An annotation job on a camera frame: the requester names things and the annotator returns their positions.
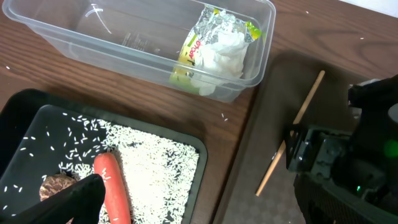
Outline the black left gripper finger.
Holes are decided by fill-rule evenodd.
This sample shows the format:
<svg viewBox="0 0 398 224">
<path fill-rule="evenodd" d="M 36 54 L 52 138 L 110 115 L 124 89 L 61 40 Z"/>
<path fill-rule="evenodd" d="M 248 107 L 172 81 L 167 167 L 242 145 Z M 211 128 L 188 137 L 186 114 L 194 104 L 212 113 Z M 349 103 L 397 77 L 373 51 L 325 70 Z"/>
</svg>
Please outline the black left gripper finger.
<svg viewBox="0 0 398 224">
<path fill-rule="evenodd" d="M 97 224 L 106 189 L 98 174 L 91 174 L 2 224 Z"/>
</svg>

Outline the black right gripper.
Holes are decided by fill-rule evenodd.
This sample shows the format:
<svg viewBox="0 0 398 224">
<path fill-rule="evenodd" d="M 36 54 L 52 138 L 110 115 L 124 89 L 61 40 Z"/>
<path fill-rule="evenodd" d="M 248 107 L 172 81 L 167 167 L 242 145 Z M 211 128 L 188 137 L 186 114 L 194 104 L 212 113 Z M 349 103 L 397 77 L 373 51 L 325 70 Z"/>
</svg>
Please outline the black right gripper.
<svg viewBox="0 0 398 224">
<path fill-rule="evenodd" d="M 355 174 L 352 133 L 321 126 L 294 124 L 287 129 L 286 168 L 310 174 Z"/>
</svg>

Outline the brown cookie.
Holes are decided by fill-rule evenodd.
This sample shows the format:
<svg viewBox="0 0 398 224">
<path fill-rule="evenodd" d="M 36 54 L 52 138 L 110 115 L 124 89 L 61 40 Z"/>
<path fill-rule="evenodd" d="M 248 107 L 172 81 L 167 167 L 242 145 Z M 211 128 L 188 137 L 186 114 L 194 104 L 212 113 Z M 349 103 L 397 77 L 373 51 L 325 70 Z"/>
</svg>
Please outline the brown cookie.
<svg viewBox="0 0 398 224">
<path fill-rule="evenodd" d="M 56 174 L 46 177 L 39 189 L 40 201 L 42 202 L 48 199 L 75 183 L 75 179 L 65 174 Z"/>
</svg>

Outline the orange carrot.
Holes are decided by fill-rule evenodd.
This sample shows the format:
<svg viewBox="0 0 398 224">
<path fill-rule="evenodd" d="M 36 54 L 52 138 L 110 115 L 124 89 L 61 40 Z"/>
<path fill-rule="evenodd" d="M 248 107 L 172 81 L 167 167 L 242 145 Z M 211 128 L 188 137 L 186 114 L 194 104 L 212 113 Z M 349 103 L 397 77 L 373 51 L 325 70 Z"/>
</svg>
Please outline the orange carrot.
<svg viewBox="0 0 398 224">
<path fill-rule="evenodd" d="M 131 224 L 131 215 L 119 164 L 110 152 L 99 154 L 94 160 L 95 174 L 105 186 L 104 204 L 111 223 Z"/>
</svg>

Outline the wooden chopstick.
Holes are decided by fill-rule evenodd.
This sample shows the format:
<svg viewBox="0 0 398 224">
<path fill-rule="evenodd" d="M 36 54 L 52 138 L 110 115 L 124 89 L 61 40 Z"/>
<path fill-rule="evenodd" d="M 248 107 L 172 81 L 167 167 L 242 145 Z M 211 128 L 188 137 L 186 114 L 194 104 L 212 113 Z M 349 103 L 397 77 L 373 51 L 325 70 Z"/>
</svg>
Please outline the wooden chopstick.
<svg viewBox="0 0 398 224">
<path fill-rule="evenodd" d="M 299 122 L 301 122 L 301 120 L 302 120 L 302 118 L 303 118 L 303 116 L 304 116 L 304 114 L 305 114 L 305 112 L 306 112 L 306 110 L 307 110 L 307 108 L 308 108 L 313 96 L 315 95 L 318 87 L 320 86 L 324 76 L 325 76 L 325 71 L 321 70 L 320 73 L 318 74 L 317 79 L 315 80 L 313 86 L 311 87 L 311 89 L 310 89 L 305 101 L 301 105 L 301 107 L 300 107 L 300 109 L 299 109 L 299 111 L 298 111 L 298 113 L 297 113 L 297 115 L 296 115 L 296 117 L 295 117 L 295 119 L 293 121 L 293 124 L 299 124 Z M 271 177 L 275 167 L 277 166 L 280 158 L 282 157 L 285 149 L 286 149 L 286 143 L 283 140 L 281 145 L 279 146 L 277 152 L 274 154 L 274 156 L 272 158 L 272 161 L 271 161 L 271 164 L 270 164 L 269 168 L 267 169 L 267 171 L 266 171 L 266 173 L 264 175 L 264 178 L 261 181 L 261 184 L 260 184 L 259 188 L 256 191 L 256 196 L 257 197 L 259 197 L 261 195 L 265 185 L 267 184 L 268 180 L 270 179 L 270 177 Z"/>
</svg>

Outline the white rice pile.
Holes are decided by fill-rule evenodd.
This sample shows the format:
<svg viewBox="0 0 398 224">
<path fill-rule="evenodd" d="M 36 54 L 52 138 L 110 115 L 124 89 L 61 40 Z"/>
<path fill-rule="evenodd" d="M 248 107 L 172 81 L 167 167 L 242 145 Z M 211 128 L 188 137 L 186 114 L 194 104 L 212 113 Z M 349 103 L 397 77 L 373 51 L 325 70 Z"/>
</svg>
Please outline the white rice pile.
<svg viewBox="0 0 398 224">
<path fill-rule="evenodd" d="M 120 166 L 133 223 L 182 223 L 198 165 L 193 146 L 88 115 L 66 118 L 83 131 L 66 129 L 71 145 L 62 148 L 56 174 L 84 179 L 94 173 L 95 157 L 110 152 Z M 40 186 L 56 174 L 42 175 Z"/>
</svg>

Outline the white napkin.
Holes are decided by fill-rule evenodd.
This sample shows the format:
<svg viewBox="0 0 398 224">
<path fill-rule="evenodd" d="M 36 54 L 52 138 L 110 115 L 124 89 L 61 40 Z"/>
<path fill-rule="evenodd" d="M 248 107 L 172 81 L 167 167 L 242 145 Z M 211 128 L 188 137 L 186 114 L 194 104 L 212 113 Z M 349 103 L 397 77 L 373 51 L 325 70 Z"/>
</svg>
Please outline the white napkin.
<svg viewBox="0 0 398 224">
<path fill-rule="evenodd" d="M 192 76 L 191 84 L 198 89 L 198 94 L 210 95 L 217 86 L 227 83 L 228 78 L 239 78 L 248 46 L 244 33 L 221 31 L 215 43 L 199 47 L 194 56 L 195 66 L 208 70 L 212 76 L 197 73 Z"/>
</svg>

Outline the yellow foil snack wrapper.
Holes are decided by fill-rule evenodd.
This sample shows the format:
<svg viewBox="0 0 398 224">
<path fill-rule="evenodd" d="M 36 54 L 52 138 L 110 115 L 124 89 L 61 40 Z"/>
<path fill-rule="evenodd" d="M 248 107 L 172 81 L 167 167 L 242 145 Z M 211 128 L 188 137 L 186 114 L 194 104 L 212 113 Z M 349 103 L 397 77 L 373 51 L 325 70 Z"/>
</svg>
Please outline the yellow foil snack wrapper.
<svg viewBox="0 0 398 224">
<path fill-rule="evenodd" d="M 249 45 L 255 42 L 262 34 L 260 29 L 250 21 L 239 19 L 225 10 L 205 6 L 197 23 L 188 33 L 182 45 L 178 61 L 196 68 L 194 56 L 199 47 L 205 44 L 215 43 L 218 38 L 218 33 L 221 31 L 242 32 L 245 34 L 245 41 L 248 42 Z M 209 77 L 212 76 L 208 70 L 196 68 L 195 72 L 189 72 L 183 68 L 175 67 L 169 81 L 180 88 L 199 95 L 198 89 L 191 84 L 191 78 L 196 73 Z"/>
</svg>

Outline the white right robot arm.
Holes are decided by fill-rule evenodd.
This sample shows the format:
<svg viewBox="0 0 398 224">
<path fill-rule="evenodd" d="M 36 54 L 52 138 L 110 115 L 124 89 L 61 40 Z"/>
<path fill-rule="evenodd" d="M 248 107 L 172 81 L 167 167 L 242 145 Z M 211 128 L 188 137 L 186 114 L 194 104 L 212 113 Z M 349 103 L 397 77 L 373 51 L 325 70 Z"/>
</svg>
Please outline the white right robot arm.
<svg viewBox="0 0 398 224">
<path fill-rule="evenodd" d="M 397 224 L 397 78 L 355 85 L 361 114 L 351 133 L 295 124 L 286 166 L 307 223 Z"/>
</svg>

